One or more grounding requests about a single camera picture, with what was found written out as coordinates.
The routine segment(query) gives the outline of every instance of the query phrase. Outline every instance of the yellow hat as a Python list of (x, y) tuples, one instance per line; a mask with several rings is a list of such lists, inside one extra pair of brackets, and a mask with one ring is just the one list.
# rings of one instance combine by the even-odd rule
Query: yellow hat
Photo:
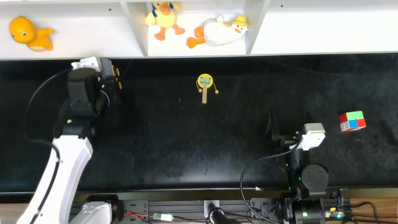
[(236, 24), (238, 26), (249, 26), (248, 22), (246, 22), (246, 16), (244, 15), (238, 15), (235, 21), (232, 22), (233, 24)]

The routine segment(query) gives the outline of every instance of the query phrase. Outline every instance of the toy head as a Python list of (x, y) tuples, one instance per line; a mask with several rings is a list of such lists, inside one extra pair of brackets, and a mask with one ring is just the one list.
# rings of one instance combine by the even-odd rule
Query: toy head
[(201, 74), (198, 77), (198, 84), (201, 88), (207, 86), (207, 88), (211, 87), (213, 84), (213, 78), (209, 74)]
[(155, 9), (159, 10), (164, 15), (169, 15), (174, 6), (171, 2), (153, 2), (152, 8), (152, 13), (156, 17)]
[(245, 34), (249, 28), (246, 17), (244, 15), (238, 15), (235, 21), (232, 22), (232, 28), (239, 34)]
[(20, 44), (27, 44), (36, 38), (35, 25), (23, 16), (11, 21), (10, 33), (12, 38)]

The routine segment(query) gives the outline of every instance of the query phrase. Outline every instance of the wooden handle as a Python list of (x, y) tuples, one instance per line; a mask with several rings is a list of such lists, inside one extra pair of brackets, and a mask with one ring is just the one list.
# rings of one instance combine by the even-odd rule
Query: wooden handle
[(203, 91), (201, 93), (201, 102), (207, 103), (207, 86), (203, 85)]

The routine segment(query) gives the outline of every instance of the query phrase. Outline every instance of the wooden floor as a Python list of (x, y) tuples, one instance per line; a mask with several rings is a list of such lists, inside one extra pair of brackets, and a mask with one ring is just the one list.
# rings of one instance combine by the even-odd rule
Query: wooden floor
[[(372, 202), (376, 208), (379, 217), (383, 216), (398, 216), (398, 198), (354, 198), (351, 199), (352, 204), (360, 203), (360, 202)], [(22, 215), (24, 210), (26, 209), (27, 204), (0, 204), (0, 224), (14, 224), (18, 220), (18, 218)], [(355, 214), (363, 214), (363, 215), (371, 215), (373, 216), (373, 209), (370, 205), (364, 205), (361, 208), (353, 209)], [(373, 218), (359, 218), (358, 219), (367, 219), (374, 220)], [(379, 218), (379, 221), (389, 221), (396, 222), (398, 224), (398, 218)], [(328, 222), (329, 224), (341, 223), (338, 221)]]

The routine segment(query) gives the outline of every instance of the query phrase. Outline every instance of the toy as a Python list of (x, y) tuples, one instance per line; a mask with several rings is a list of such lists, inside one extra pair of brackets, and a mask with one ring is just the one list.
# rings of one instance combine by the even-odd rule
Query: toy
[(211, 75), (204, 73), (198, 77), (197, 88), (199, 93), (202, 93), (201, 95), (202, 103), (204, 104), (207, 103), (207, 89), (210, 88), (211, 85), (213, 84), (214, 84), (214, 89), (216, 89), (215, 93), (218, 94), (219, 91), (217, 90), (216, 84), (214, 83), (213, 77), (211, 77)]
[(10, 23), (10, 33), (12, 38), (20, 44), (26, 44), (28, 48), (36, 52), (52, 50), (53, 45), (49, 34), (53, 29), (38, 29), (27, 18), (19, 16)]
[(148, 26), (157, 24), (160, 27), (160, 32), (155, 34), (158, 40), (166, 39), (166, 29), (173, 27), (176, 35), (185, 33), (185, 29), (177, 25), (177, 15), (175, 10), (181, 11), (182, 6), (178, 2), (153, 2), (152, 12), (146, 17), (145, 22)]
[(348, 112), (339, 116), (341, 131), (356, 131), (366, 127), (362, 111)]
[(210, 19), (203, 26), (195, 29), (195, 38), (189, 37), (187, 45), (190, 49), (198, 44), (208, 44), (209, 46), (221, 46), (230, 44), (241, 37), (248, 31), (249, 24), (246, 22), (244, 15), (238, 15), (235, 21), (225, 23), (222, 16), (217, 19)]

